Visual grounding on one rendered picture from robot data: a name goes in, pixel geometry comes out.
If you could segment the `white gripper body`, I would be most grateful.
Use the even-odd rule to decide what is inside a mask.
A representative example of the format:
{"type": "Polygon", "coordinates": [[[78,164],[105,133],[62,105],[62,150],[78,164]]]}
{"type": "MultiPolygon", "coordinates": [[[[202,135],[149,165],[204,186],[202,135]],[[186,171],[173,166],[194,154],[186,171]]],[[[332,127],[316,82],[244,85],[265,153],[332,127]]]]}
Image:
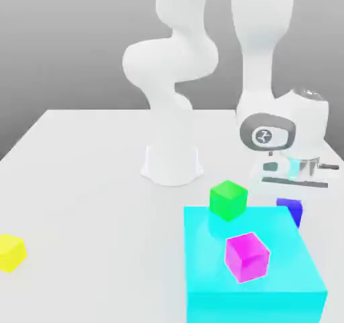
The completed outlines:
{"type": "Polygon", "coordinates": [[[293,180],[272,175],[259,175],[257,178],[257,193],[272,199],[304,200],[329,192],[329,184],[321,181],[293,180]]]}

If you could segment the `small blue cube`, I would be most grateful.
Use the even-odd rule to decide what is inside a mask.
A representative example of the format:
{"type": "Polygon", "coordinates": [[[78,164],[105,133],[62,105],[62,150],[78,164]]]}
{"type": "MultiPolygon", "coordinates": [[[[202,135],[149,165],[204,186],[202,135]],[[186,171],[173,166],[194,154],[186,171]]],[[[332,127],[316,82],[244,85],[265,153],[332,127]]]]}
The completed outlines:
{"type": "Polygon", "coordinates": [[[277,206],[286,206],[295,222],[297,228],[300,227],[302,213],[303,213],[303,206],[302,202],[297,199],[287,199],[287,198],[277,198],[276,199],[277,206]]]}

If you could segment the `small green cube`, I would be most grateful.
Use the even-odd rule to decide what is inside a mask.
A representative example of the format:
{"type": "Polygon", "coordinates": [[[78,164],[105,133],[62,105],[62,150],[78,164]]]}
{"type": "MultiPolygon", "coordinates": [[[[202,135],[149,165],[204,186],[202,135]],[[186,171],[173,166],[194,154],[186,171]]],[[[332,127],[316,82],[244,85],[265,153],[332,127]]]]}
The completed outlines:
{"type": "Polygon", "coordinates": [[[229,222],[244,213],[248,190],[232,182],[223,181],[210,189],[210,211],[229,222]]]}

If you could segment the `small magenta cube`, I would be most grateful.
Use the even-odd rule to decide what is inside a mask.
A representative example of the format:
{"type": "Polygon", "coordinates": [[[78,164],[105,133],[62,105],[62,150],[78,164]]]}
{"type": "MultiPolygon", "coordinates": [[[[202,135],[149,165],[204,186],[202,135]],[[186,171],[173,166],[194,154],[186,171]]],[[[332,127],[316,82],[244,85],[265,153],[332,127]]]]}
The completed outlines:
{"type": "Polygon", "coordinates": [[[238,283],[267,275],[270,250],[254,232],[227,238],[224,263],[238,283]]]}

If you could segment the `small yellow cube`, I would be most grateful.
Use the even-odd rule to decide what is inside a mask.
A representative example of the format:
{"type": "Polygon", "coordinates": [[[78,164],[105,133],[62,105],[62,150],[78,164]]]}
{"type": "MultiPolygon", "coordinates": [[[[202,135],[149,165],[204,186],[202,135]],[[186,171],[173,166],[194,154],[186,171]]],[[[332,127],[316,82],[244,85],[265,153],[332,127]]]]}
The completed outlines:
{"type": "Polygon", "coordinates": [[[27,257],[22,238],[10,234],[0,235],[0,270],[11,273],[27,257]]]}

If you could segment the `large cyan box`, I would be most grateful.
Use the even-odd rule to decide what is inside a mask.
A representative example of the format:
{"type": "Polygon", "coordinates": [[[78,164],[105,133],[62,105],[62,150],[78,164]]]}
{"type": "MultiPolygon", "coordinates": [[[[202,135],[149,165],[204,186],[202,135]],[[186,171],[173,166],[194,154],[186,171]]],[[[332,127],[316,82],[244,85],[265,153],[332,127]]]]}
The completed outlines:
{"type": "Polygon", "coordinates": [[[184,209],[186,323],[320,323],[327,288],[288,210],[248,207],[231,222],[184,209]],[[270,251],[267,274],[238,283],[226,240],[253,232],[270,251]]]}

